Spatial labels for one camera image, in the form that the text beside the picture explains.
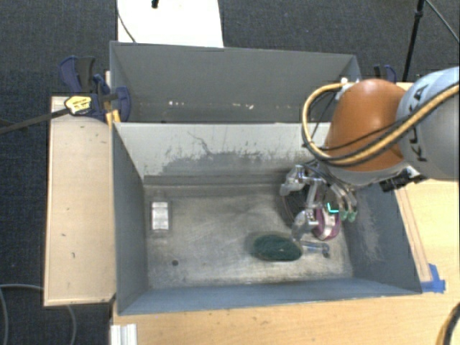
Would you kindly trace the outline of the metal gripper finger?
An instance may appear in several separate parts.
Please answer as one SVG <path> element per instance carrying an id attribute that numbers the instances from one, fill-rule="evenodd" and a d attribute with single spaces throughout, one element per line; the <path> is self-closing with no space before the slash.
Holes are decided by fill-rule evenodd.
<path id="1" fill-rule="evenodd" d="M 298 213 L 291 228 L 290 238 L 300 248 L 301 254 L 330 257 L 330 247 L 326 243 L 326 218 L 321 209 L 305 209 Z"/>
<path id="2" fill-rule="evenodd" d="M 299 192 L 307 185 L 310 185 L 310 182 L 305 166 L 296 165 L 287 173 L 284 183 L 281 184 L 280 196 L 288 196 L 291 193 Z"/>

